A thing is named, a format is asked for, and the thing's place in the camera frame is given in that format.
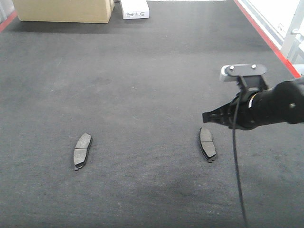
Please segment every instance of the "white wall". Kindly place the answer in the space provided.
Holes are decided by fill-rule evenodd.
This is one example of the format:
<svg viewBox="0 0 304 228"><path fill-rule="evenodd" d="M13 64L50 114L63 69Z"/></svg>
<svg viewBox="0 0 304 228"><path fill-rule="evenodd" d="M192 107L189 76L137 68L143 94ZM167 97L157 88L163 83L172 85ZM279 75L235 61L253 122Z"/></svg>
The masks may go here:
<svg viewBox="0 0 304 228"><path fill-rule="evenodd" d="M0 0L0 23L4 21L13 11L14 5L11 0Z"/></svg>
<svg viewBox="0 0 304 228"><path fill-rule="evenodd" d="M299 0L247 0L269 22L269 24L285 37Z"/></svg>

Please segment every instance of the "brake pad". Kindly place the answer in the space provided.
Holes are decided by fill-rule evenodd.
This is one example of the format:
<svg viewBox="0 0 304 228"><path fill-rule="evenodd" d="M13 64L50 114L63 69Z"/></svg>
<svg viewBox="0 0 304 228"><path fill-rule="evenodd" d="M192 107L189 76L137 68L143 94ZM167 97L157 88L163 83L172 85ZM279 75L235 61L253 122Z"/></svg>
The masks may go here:
<svg viewBox="0 0 304 228"><path fill-rule="evenodd" d="M91 144L92 136L87 133L84 133L78 140L74 149L75 170L82 168L86 164Z"/></svg>
<svg viewBox="0 0 304 228"><path fill-rule="evenodd" d="M217 158L215 147L212 140L211 132L206 128L201 128L199 133L200 148L209 163Z"/></svg>

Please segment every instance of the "black robotic arm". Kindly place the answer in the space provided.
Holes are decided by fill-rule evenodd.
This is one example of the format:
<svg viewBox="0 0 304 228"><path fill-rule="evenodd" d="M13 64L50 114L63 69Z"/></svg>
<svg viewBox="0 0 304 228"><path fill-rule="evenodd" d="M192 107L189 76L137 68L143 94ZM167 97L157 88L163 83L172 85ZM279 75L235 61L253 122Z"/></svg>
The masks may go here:
<svg viewBox="0 0 304 228"><path fill-rule="evenodd" d="M251 130L258 126L304 122L304 77L281 82L268 88L260 64L238 64L222 67L220 80L237 81L240 93L228 104L203 113L204 123L212 122L232 128L237 110L236 129Z"/></svg>

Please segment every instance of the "gray carpet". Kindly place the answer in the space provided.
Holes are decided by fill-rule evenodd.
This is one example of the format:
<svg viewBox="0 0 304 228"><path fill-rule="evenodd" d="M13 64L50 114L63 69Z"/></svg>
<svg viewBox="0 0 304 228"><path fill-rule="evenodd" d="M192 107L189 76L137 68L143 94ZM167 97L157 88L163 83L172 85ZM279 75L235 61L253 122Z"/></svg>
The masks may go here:
<svg viewBox="0 0 304 228"><path fill-rule="evenodd" d="M148 2L149 19L20 22L0 34L0 227L243 226L231 132L199 147L201 113L229 102L223 65L292 78L233 1ZM93 143L74 171L82 133ZM251 227L304 227L303 126L237 131Z"/></svg>

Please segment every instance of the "white box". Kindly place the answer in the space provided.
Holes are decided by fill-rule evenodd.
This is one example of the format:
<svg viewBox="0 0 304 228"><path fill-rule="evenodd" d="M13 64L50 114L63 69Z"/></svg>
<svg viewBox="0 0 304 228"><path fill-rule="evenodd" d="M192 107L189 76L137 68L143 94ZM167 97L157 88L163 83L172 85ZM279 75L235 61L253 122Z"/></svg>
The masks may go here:
<svg viewBox="0 0 304 228"><path fill-rule="evenodd" d="M120 0L123 19L149 18L150 10L146 0Z"/></svg>

